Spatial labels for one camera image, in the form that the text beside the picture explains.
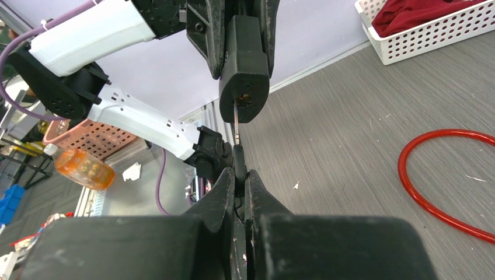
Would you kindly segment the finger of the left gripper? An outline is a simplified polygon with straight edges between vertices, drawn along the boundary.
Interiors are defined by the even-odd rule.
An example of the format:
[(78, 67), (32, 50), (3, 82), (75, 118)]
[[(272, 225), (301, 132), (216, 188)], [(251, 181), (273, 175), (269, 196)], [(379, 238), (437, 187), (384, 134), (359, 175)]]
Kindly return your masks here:
[(187, 38), (206, 60), (213, 79), (220, 77), (225, 59), (225, 29), (232, 16), (232, 1), (186, 2)]
[(274, 69), (276, 22), (280, 0), (259, 1), (259, 20), (262, 34), (263, 51), (267, 55), (269, 77)]

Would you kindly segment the black-headed key bunch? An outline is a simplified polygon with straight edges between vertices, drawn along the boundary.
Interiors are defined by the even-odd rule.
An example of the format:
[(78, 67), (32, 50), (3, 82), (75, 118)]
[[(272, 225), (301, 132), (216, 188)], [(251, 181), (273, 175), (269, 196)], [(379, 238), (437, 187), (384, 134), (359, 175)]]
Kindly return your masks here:
[(234, 146), (233, 146), (233, 168), (235, 171), (235, 196), (242, 198), (245, 196), (245, 181), (248, 175), (246, 168), (244, 150), (240, 142), (239, 134), (239, 102), (234, 99), (233, 102), (233, 132), (234, 132)]

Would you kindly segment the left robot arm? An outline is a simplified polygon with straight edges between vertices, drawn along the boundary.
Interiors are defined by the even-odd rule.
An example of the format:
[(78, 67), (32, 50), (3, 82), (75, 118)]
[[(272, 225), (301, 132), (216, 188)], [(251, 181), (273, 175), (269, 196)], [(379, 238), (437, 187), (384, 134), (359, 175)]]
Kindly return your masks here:
[(239, 142), (187, 128), (112, 87), (97, 60), (185, 31), (219, 82), (219, 110), (234, 126), (264, 107), (274, 68), (278, 1), (88, 1), (11, 41), (1, 52), (54, 118), (87, 118), (151, 141), (216, 181), (247, 170)]

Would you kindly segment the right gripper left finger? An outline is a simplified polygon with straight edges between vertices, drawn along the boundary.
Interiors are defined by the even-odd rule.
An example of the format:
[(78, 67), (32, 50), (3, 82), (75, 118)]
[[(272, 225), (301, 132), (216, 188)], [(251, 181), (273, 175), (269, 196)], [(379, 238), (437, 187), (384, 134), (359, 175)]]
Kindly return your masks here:
[(235, 172), (181, 215), (66, 218), (42, 232), (20, 279), (231, 279)]

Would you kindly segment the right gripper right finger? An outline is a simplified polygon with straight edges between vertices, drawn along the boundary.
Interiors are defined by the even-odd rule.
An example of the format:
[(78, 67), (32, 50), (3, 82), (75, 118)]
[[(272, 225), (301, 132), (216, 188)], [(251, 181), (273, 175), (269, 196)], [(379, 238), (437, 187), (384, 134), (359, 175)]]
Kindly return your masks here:
[(247, 174), (249, 279), (436, 279), (414, 227), (387, 216), (296, 215)]

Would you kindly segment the black padlock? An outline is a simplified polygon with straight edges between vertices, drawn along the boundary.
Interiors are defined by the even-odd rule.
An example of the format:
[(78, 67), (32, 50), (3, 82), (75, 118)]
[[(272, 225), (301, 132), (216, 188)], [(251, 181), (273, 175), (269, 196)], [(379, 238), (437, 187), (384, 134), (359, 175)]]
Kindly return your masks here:
[(219, 110), (226, 123), (251, 122), (263, 109), (269, 95), (269, 68), (263, 52), (256, 17), (235, 15), (226, 30), (226, 60), (219, 79)]

